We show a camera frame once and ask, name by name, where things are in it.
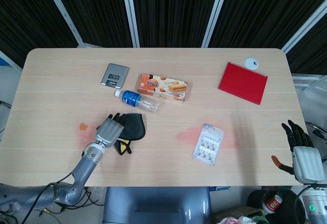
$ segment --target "spiral notebook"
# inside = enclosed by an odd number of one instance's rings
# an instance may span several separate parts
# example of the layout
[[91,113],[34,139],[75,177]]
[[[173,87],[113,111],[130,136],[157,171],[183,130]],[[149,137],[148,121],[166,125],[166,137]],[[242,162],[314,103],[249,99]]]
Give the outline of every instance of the spiral notebook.
[[229,62],[218,89],[260,105],[267,79],[261,73]]

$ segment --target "orange box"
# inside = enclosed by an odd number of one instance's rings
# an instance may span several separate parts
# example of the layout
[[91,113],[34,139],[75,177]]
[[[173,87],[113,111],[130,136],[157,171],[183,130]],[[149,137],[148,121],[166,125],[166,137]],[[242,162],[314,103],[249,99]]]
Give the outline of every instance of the orange box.
[[154,74],[142,73],[137,90],[141,94],[184,102],[188,84],[181,80],[170,79]]

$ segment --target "green light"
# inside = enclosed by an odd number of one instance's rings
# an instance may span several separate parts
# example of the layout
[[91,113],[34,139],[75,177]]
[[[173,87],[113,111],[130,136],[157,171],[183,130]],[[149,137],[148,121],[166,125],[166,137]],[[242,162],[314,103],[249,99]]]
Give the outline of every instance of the green light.
[[315,210],[316,210],[316,207],[315,207],[314,205],[309,205],[309,209],[310,209],[311,211],[315,211]]

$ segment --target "gray robot arm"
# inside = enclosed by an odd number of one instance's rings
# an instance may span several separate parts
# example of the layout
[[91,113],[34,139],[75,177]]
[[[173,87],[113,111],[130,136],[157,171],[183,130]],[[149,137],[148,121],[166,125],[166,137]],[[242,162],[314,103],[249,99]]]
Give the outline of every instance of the gray robot arm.
[[[47,207],[53,201],[65,205],[74,205],[80,199],[84,185],[104,155],[105,148],[113,146],[123,131],[124,127],[121,123],[124,123],[124,115],[119,117],[119,114],[116,114],[113,119],[111,118],[112,115],[100,125],[96,134],[96,142],[90,144],[72,171],[74,183],[54,183],[44,190],[34,208]],[[0,210],[9,207],[13,212],[28,211],[43,189],[44,186],[13,187],[0,184]]]

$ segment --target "plastic bottle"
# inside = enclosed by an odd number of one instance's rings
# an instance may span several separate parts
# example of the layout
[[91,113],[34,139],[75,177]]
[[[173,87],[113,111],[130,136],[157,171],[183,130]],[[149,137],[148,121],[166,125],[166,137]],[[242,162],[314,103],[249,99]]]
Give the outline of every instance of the plastic bottle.
[[155,100],[142,96],[133,91],[116,90],[114,95],[119,97],[122,102],[128,105],[131,105],[133,107],[138,107],[153,113],[157,111],[159,107],[159,104]]

